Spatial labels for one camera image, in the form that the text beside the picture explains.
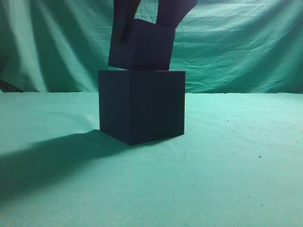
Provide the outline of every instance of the table surface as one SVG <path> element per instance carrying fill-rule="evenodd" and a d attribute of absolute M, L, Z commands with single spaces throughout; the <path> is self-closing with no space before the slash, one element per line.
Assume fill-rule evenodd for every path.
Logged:
<path fill-rule="evenodd" d="M 186 94 L 186 133 L 129 147 L 97 93 L 0 94 L 0 226 L 303 224 L 303 95 Z"/>

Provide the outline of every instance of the cube face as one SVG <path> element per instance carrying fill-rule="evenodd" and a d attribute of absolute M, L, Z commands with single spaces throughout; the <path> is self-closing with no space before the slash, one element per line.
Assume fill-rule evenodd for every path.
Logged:
<path fill-rule="evenodd" d="M 108 65 L 125 70 L 169 70 L 175 30 L 135 19 L 129 37 L 112 37 Z"/>
<path fill-rule="evenodd" d="M 184 134 L 185 77 L 184 71 L 100 71 L 101 131 L 128 145 Z"/>
<path fill-rule="evenodd" d="M 184 71 L 133 71 L 131 126 L 134 144 L 184 134 Z"/>
<path fill-rule="evenodd" d="M 130 92 L 128 71 L 99 71 L 100 130 L 129 144 Z"/>

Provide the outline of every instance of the dark blue cube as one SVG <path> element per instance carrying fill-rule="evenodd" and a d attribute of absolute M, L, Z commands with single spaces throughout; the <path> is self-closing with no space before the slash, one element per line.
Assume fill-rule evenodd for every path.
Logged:
<path fill-rule="evenodd" d="M 108 65 L 125 70 L 169 70 L 175 30 L 134 19 L 124 42 L 112 35 Z"/>
<path fill-rule="evenodd" d="M 184 134 L 185 71 L 99 71 L 100 130 L 136 145 Z"/>

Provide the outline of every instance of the black cube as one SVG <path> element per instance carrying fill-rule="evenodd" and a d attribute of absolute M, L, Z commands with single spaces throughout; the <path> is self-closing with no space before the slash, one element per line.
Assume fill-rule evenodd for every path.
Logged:
<path fill-rule="evenodd" d="M 134 19 L 128 38 L 112 35 L 108 65 L 125 70 L 169 70 L 175 30 Z"/>
<path fill-rule="evenodd" d="M 99 71 L 100 130 L 136 145 L 184 134 L 185 71 Z"/>

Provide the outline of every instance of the green fabric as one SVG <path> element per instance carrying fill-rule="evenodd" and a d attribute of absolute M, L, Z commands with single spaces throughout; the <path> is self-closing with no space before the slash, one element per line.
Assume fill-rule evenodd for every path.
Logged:
<path fill-rule="evenodd" d="M 186 133 L 129 147 L 97 93 L 0 94 L 1 227 L 301 227 L 303 95 L 186 94 Z"/>
<path fill-rule="evenodd" d="M 138 18 L 155 22 L 157 0 Z M 0 0 L 0 79 L 24 91 L 95 92 L 111 0 Z M 187 92 L 303 92 L 303 2 L 200 0 L 177 29 L 172 70 Z"/>

